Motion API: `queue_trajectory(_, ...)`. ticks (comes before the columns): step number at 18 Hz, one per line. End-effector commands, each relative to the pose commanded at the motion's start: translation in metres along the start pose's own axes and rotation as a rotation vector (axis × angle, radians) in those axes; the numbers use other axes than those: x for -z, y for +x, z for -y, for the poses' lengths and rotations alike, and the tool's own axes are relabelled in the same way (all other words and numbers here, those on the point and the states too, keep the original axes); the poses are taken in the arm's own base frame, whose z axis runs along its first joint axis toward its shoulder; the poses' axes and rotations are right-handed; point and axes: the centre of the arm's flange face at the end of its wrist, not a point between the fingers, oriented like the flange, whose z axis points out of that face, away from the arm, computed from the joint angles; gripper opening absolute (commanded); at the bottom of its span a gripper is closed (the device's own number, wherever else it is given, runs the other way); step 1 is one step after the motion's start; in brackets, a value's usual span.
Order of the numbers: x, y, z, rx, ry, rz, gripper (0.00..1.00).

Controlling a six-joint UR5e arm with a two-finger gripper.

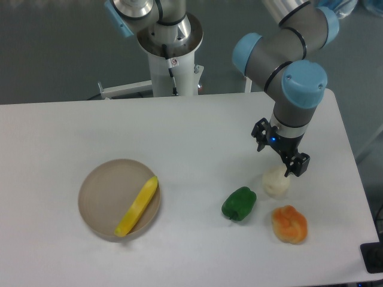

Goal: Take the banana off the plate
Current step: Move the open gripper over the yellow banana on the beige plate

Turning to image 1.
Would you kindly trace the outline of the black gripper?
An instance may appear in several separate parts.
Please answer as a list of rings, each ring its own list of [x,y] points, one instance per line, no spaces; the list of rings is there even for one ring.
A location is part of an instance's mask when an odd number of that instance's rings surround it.
[[[285,163],[287,170],[284,176],[287,178],[290,175],[300,177],[304,174],[309,166],[310,156],[305,153],[298,152],[298,146],[303,138],[299,136],[296,138],[285,138],[272,132],[268,134],[269,122],[267,119],[262,118],[255,123],[251,136],[257,142],[257,152],[260,152],[265,146],[270,147],[276,151]]]

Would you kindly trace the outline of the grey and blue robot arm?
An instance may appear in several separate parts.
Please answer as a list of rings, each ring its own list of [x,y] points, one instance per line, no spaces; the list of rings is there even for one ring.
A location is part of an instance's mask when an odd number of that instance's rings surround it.
[[[335,13],[310,1],[265,1],[279,32],[264,38],[243,36],[232,53],[234,66],[275,102],[270,119],[256,122],[252,136],[258,148],[270,146],[281,157],[287,175],[300,176],[310,161],[298,146],[327,85],[327,74],[309,53],[332,42],[339,32]],[[185,1],[105,1],[115,28],[135,36],[150,62],[155,96],[198,93],[194,53],[203,40],[198,19]]]

